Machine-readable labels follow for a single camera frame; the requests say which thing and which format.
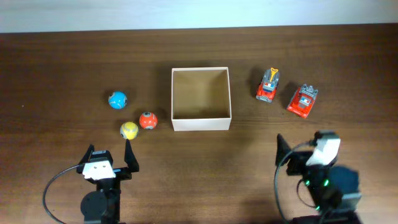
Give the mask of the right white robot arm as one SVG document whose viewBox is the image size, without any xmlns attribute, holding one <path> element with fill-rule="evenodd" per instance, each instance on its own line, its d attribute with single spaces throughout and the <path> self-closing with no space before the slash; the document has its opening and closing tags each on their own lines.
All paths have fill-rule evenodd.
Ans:
<svg viewBox="0 0 398 224">
<path fill-rule="evenodd" d="M 359 189 L 359 172 L 337 166 L 341 139 L 333 131 L 317 131 L 314 138 L 290 147 L 281 134 L 277 135 L 275 157 L 274 195 L 284 223 L 340 224 L 361 223 L 356 208 L 362 194 Z M 296 189 L 304 184 L 313 200 L 318 215 L 286 219 L 280 206 L 278 177 L 280 168 L 287 165 L 287 175 L 299 175 Z"/>
</svg>

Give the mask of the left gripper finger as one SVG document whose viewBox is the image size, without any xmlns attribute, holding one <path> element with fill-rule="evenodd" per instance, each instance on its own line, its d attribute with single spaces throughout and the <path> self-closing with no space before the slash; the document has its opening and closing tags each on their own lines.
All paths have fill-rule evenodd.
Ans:
<svg viewBox="0 0 398 224">
<path fill-rule="evenodd" d="M 93 151 L 95 150 L 94 145 L 90 144 L 87 151 L 85 152 L 84 156 L 82 157 L 82 159 L 79 162 L 79 165 L 85 164 L 89 161 L 91 154 L 93 153 Z"/>
<path fill-rule="evenodd" d="M 125 144 L 124 161 L 130 172 L 139 172 L 139 163 L 132 151 L 130 140 L 128 139 Z"/>
</svg>

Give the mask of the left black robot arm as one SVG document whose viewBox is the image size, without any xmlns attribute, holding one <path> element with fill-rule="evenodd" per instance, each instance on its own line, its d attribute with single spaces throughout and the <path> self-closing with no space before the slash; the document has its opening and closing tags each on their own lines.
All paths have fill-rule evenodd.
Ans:
<svg viewBox="0 0 398 224">
<path fill-rule="evenodd" d="M 96 185 L 96 190 L 86 194 L 80 204 L 85 224 L 117 224 L 120 222 L 121 182 L 132 179 L 139 172 L 138 161 L 132 151 L 130 140 L 124 150 L 125 167 L 113 168 L 109 151 L 96 151 L 90 145 L 76 172 Z"/>
</svg>

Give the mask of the red truck with yellow crane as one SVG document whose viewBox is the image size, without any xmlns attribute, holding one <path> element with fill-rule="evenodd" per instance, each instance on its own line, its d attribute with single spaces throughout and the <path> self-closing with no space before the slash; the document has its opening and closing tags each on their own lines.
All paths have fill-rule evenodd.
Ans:
<svg viewBox="0 0 398 224">
<path fill-rule="evenodd" d="M 267 103 L 273 101 L 279 84 L 279 74 L 279 70 L 276 68 L 270 68 L 265 71 L 256 92 L 256 99 Z"/>
</svg>

